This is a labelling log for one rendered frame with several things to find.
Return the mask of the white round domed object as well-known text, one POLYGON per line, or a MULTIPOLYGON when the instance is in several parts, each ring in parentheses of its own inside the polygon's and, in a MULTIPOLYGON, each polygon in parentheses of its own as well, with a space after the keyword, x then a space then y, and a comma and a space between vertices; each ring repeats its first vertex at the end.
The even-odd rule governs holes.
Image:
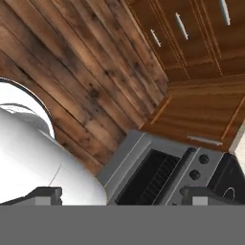
POLYGON ((45 102, 0 77, 0 203, 38 187, 62 187, 63 206, 104 206, 100 181, 57 140, 45 102))

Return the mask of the brown wooden drawer front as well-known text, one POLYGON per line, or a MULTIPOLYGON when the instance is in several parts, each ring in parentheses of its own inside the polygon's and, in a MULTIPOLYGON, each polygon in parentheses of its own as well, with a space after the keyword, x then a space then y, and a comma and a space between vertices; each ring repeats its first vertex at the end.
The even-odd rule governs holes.
POLYGON ((245 123, 245 75, 173 81, 142 130, 184 144, 231 148, 245 123), (211 145, 188 136, 222 142, 211 145))

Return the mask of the black hob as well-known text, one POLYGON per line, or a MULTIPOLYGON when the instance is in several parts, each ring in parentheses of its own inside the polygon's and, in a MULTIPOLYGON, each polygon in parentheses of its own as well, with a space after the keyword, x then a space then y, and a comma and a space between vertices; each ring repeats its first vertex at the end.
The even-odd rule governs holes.
POLYGON ((222 156, 208 188, 220 197, 245 205, 245 174, 232 154, 222 156))

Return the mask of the grey oven with dark window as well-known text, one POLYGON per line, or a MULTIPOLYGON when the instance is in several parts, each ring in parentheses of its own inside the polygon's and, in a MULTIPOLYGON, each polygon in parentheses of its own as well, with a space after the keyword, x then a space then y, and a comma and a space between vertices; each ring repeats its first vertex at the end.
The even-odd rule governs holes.
POLYGON ((208 188, 225 153, 132 130, 98 178, 110 205, 180 206, 180 189, 208 188), (199 163, 202 154, 210 158, 205 165, 199 163), (189 177, 194 169, 201 174, 198 180, 189 177))

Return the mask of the brown wooden cupboard door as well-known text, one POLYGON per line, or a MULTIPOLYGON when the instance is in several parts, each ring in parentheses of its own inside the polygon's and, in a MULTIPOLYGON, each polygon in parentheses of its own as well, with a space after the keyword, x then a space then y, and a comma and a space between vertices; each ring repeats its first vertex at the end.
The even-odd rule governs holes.
POLYGON ((154 0, 158 12, 181 63, 190 79, 221 76, 208 35, 194 0, 154 0), (175 18, 178 12, 189 34, 186 40, 175 18))
POLYGON ((181 63, 168 36, 168 32, 154 8, 153 0, 125 0, 133 17, 137 21, 152 51, 156 55, 169 81, 188 80, 189 76, 181 63), (153 29, 162 43, 159 48, 150 29, 153 29))
POLYGON ((227 26, 219 0, 194 0, 223 76, 245 75, 245 0, 226 0, 227 26))

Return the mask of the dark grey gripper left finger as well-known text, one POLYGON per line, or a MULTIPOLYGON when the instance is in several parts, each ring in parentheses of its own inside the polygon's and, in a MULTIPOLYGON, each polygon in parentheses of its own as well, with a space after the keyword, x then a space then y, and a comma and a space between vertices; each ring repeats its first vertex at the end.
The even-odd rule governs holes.
POLYGON ((62 187, 38 187, 25 196, 0 203, 0 206, 61 206, 62 187))

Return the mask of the black oven knob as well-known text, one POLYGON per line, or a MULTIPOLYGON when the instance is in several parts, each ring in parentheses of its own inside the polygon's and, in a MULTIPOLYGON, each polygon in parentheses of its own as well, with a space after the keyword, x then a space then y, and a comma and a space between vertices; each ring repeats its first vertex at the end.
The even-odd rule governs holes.
POLYGON ((210 158, 207 154, 202 154, 199 156, 199 163, 202 165, 207 164, 210 161, 210 158))
POLYGON ((198 180, 200 178, 201 174, 198 170, 194 169, 189 173, 189 177, 192 180, 198 180))

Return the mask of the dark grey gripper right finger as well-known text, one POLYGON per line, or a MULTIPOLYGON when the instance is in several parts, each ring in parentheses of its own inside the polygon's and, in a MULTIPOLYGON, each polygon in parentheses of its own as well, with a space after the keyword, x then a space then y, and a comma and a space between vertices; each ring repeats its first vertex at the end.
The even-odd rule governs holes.
POLYGON ((242 206, 241 202, 218 196, 205 187, 182 187, 180 193, 184 206, 242 206))

